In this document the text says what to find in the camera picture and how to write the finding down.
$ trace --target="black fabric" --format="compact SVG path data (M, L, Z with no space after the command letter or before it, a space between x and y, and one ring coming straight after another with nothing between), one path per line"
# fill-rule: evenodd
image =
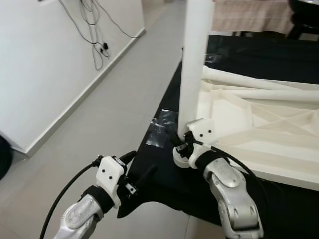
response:
M211 36L207 53L216 54L209 67L251 77L295 82L318 83L319 45L293 40ZM155 114L165 108L178 112L181 64ZM145 137L130 170L138 178L150 165L158 170L153 181L130 205L120 207L123 217L143 202L156 201L176 210L220 225L217 203L208 183L198 170L178 168L172 156L173 145L164 148L146 145ZM265 208L263 193L256 180L245 175L247 190L254 199L260 216L269 214L272 239L319 238L319 193L280 183L263 182L270 206Z
M9 171L12 164L12 151L11 145L0 136L0 180Z

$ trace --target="beige cloth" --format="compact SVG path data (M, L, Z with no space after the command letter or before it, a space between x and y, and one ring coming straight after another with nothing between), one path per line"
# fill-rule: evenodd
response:
M292 29L288 0L215 0L213 31L275 31Z

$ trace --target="black chair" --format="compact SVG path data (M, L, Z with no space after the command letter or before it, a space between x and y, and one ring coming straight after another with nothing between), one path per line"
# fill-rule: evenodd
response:
M289 0L289 6L295 14L291 17L294 27L287 39L298 39L302 33L319 35L319 5L316 1Z
M9 171L13 154L10 144L0 135L0 180Z

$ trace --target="gray tile floor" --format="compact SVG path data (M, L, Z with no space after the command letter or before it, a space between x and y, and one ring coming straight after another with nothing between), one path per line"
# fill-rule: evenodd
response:
M15 161L0 182L0 238L35 239L62 187L97 154L121 155L137 149L181 60L185 1L176 0L152 24L97 89L41 150ZM47 230L55 234L59 218L83 189L95 183L85 173L65 194ZM219 239L219 227L147 203L123 219L111 210L93 239Z

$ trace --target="white tube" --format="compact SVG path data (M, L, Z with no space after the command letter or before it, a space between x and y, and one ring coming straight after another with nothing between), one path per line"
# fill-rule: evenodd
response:
M319 104L319 91L290 90L225 90L245 99L298 101Z
M227 84L232 84L236 86L245 86L258 89L268 89L268 90L300 90L291 86L285 86L265 80L260 80L253 77L242 76L234 73L229 73L226 71L220 71L216 69L204 66L202 79L210 79L218 82L224 82Z
M183 138L186 125L196 120L198 96L212 24L212 0L188 0L181 75L178 135Z

